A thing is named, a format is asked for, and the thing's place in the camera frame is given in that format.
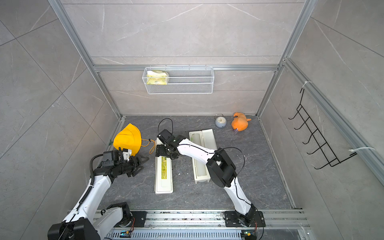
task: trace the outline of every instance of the gray tile wall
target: gray tile wall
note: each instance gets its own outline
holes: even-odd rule
[[[102,72],[123,114],[255,114],[273,76],[272,71],[217,71],[212,94],[152,94],[142,72]]]
[[[65,0],[95,64],[277,64],[303,1]],[[272,72],[216,72],[213,94],[148,95],[142,72],[102,72],[123,114],[255,114]]]
[[[46,239],[116,124],[47,0],[0,3],[0,235]]]
[[[384,207],[381,202],[384,187],[358,156],[334,167],[314,169],[326,164],[326,159],[321,151],[307,154],[316,150],[316,142],[312,137],[307,145],[303,144],[311,133],[306,126],[300,130],[294,129],[303,123],[299,116],[288,119],[296,113],[301,98],[300,89],[300,83],[286,70],[262,115],[268,140],[296,207],[304,209],[318,239],[342,239],[341,236],[344,239],[382,239]],[[349,157],[350,145],[306,93],[302,105],[336,156],[340,160]],[[319,135],[316,135],[316,139],[322,144]],[[329,149],[323,147],[323,150],[331,158]]]
[[[383,10],[384,4],[378,0],[319,0],[291,56],[382,156]],[[288,119],[294,116],[300,102],[301,87],[291,73],[284,72],[262,115],[296,206],[304,209],[317,238],[382,239],[384,208],[380,203],[384,188],[366,164],[354,156],[335,167],[314,169],[326,164],[325,158],[320,151],[307,154],[317,148],[313,139],[307,145],[303,144],[309,139],[310,132],[305,126],[294,130],[303,123],[300,117]],[[337,157],[341,160],[348,157],[351,147],[306,93],[302,103]],[[305,181],[305,184],[313,182],[317,191],[314,193],[312,187],[305,187]],[[328,211],[319,212],[324,204]],[[324,224],[323,217],[328,219],[329,227],[318,225]]]

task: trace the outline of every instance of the orange strap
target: orange strap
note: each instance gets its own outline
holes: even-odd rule
[[[155,147],[156,147],[155,141],[152,140],[152,139],[149,139],[149,140],[142,139],[142,140],[144,140],[144,141],[148,141],[148,144],[145,145],[145,146],[144,146],[144,145],[141,145],[142,147],[146,147],[146,146],[148,146],[151,142],[153,142],[153,147],[149,150],[149,154],[152,154],[153,151],[155,151]]]

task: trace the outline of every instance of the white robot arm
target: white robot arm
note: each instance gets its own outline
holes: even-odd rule
[[[238,213],[238,221],[246,227],[254,222],[256,208],[241,189],[235,171],[236,167],[224,149],[204,148],[183,136],[174,137],[166,129],[157,137],[164,145],[157,146],[156,154],[171,159],[175,159],[179,155],[186,155],[205,164],[212,181],[224,188],[231,198]],[[94,223],[92,220],[101,199],[113,180],[122,174],[134,177],[143,169],[141,164],[149,159],[142,160],[140,155],[136,154],[133,157],[130,156],[131,153],[128,149],[119,149],[104,152],[91,159],[91,179],[86,190],[64,220],[51,226],[48,231],[48,240],[103,239],[116,224],[121,227],[130,224],[132,215],[126,202],[110,205],[101,218]],[[93,170],[93,160],[100,156],[103,156],[103,159]]]
[[[177,149],[181,155],[192,157],[205,165],[208,163],[208,160],[213,158],[216,154],[216,150],[199,146],[191,142],[189,139],[181,140],[179,145],[177,146]],[[219,161],[216,161],[216,163],[218,164],[218,166],[220,166],[221,164],[221,162]],[[231,198],[235,206],[235,210],[242,215],[246,215],[249,212],[249,209],[251,208],[251,201],[248,200],[242,188],[239,186],[237,176],[233,178],[229,187],[224,187],[224,190]]]
[[[175,137],[166,129],[157,137],[164,145],[158,145],[156,154],[171,159],[177,158],[180,154],[186,155],[205,164],[212,181],[219,187],[223,187],[231,198],[236,212],[239,213],[239,222],[246,227],[254,222],[256,208],[241,189],[235,171],[236,166],[224,149],[204,148],[183,136]]]

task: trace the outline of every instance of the stuffed duck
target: stuffed duck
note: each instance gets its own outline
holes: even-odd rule
[[[235,130],[235,133],[245,130],[248,127],[248,121],[252,120],[247,118],[243,113],[235,113],[233,116],[235,119],[232,121],[231,125]]]

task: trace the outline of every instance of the white mesh basket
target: white mesh basket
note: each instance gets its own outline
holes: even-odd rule
[[[147,84],[147,71],[160,70],[168,73],[166,85]],[[143,82],[149,94],[212,93],[214,88],[212,67],[149,67],[143,73]]]

